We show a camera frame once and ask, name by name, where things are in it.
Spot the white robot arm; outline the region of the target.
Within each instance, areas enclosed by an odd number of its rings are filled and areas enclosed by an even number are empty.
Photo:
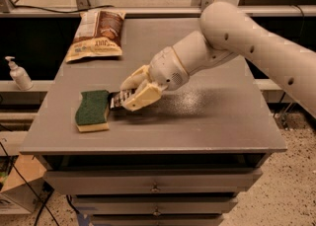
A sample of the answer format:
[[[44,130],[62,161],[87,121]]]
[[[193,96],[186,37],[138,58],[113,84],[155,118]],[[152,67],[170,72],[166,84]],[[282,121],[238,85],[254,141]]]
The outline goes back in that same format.
[[[149,64],[120,85],[129,95],[121,105],[136,111],[174,91],[197,72],[241,55],[279,85],[293,100],[316,116],[316,52],[275,35],[236,6],[215,2],[206,7],[199,29],[158,52]]]

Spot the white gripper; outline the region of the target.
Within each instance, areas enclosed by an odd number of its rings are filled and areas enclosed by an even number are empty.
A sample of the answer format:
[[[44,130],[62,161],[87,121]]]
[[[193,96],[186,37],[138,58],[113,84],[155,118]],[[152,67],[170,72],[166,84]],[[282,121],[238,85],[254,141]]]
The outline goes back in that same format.
[[[121,105],[125,109],[134,112],[161,98],[162,89],[149,83],[150,78],[166,90],[175,91],[185,85],[190,76],[175,50],[170,46],[164,48],[153,57],[149,66],[141,66],[121,83],[119,88],[125,90]]]

